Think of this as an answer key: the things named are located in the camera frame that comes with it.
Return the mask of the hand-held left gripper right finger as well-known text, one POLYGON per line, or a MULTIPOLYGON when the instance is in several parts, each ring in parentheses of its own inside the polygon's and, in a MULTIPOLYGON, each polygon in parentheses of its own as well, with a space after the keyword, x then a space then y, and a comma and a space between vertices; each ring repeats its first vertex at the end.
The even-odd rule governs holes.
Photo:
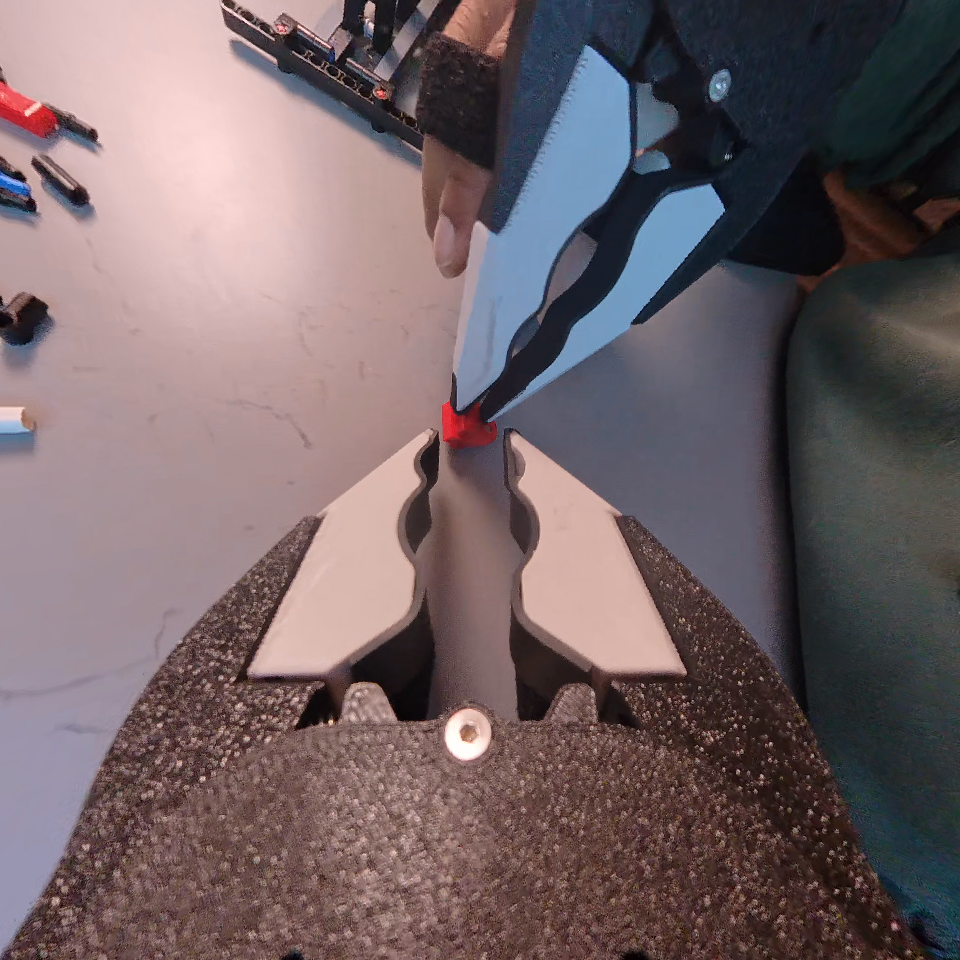
POLYGON ((686 678, 634 553, 626 517, 516 430, 504 438, 521 553, 512 611, 532 653, 592 680, 686 678))

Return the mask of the red rounded plate with hole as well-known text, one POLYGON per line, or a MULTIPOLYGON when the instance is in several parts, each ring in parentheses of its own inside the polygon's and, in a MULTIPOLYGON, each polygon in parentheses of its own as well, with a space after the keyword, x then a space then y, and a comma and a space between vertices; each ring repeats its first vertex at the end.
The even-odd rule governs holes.
POLYGON ((451 401, 441 408, 441 438, 451 450, 475 450, 498 439, 498 425, 481 416, 481 403, 457 412, 451 401))

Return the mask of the black angle connector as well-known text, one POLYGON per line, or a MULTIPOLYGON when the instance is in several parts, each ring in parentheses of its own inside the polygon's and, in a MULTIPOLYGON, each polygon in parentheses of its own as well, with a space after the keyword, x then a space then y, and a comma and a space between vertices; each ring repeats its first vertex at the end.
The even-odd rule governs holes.
POLYGON ((48 304, 34 294, 22 292, 9 302, 1 300, 1 339, 11 346, 28 346, 46 324, 48 304))

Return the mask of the black and blue pins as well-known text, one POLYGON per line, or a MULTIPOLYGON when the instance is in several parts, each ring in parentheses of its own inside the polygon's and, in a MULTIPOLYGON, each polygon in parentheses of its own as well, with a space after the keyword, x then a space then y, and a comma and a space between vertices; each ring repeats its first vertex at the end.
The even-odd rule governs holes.
POLYGON ((31 187, 26 175, 4 156, 0 158, 1 167, 1 208, 26 214, 38 211, 31 187))

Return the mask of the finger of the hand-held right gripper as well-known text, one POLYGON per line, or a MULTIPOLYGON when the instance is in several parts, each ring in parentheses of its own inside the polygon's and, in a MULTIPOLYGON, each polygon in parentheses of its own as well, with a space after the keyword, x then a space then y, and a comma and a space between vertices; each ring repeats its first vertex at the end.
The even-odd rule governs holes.
POLYGON ((479 405, 484 422, 523 402, 630 330, 725 213, 714 189, 662 194, 642 221, 646 189, 630 189, 579 278, 546 309, 479 405))
POLYGON ((451 406, 510 409, 560 357, 576 307, 560 304, 525 347, 570 241, 606 207, 634 154, 632 84, 594 46, 583 48, 505 224, 473 228, 454 349, 451 406))

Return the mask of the black connector pin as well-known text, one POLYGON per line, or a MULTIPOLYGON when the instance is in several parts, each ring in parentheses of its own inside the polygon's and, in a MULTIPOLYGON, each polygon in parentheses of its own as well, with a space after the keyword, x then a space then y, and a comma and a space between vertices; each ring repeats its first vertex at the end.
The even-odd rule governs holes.
POLYGON ((43 102, 43 107, 53 114, 59 130, 95 146, 100 145, 99 132, 94 126, 83 121, 75 114, 63 111, 49 102, 43 102))

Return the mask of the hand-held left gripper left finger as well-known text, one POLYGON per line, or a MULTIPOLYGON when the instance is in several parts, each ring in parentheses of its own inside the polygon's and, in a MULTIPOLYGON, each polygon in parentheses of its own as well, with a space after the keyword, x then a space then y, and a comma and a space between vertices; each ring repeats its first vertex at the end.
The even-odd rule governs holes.
POLYGON ((419 433, 317 515, 247 678, 345 678, 409 633, 426 603, 418 553, 439 452, 436 430, 419 433))

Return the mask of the grey desk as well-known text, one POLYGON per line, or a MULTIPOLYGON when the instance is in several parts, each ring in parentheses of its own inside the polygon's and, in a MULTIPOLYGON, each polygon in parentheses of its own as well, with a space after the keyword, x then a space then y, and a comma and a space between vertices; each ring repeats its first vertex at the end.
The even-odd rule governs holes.
MULTIPOLYGON (((163 659, 303 517, 450 397, 459 281, 418 156, 280 74, 217 2, 2 2, 2 69, 100 148, 2 124, 36 216, 2 210, 2 952, 163 659), (49 192, 47 152, 88 189, 49 192)), ((504 420, 636 517, 801 692, 778 430, 799 291, 718 267, 504 420)), ((501 443, 441 451, 424 553, 434 710, 515 715, 501 443)))

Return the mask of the black tube connector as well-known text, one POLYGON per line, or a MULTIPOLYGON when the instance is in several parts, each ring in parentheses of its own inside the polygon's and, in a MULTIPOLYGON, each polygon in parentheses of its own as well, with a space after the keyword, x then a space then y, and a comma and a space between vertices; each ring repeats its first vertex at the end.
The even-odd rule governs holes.
POLYGON ((80 208, 90 204, 89 190, 48 154, 35 154, 30 165, 41 176, 44 184, 69 204, 80 208))

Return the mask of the brick vehicle model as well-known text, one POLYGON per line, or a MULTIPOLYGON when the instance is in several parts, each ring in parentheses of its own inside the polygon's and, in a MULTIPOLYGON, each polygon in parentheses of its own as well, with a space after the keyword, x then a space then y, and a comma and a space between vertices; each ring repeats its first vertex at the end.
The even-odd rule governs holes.
POLYGON ((414 75, 417 52, 437 19, 439 2, 344 2, 342 21, 328 37, 288 13, 268 22, 238 2, 222 1, 226 28, 272 61, 362 117, 379 135, 421 152, 424 135, 399 95, 414 75))

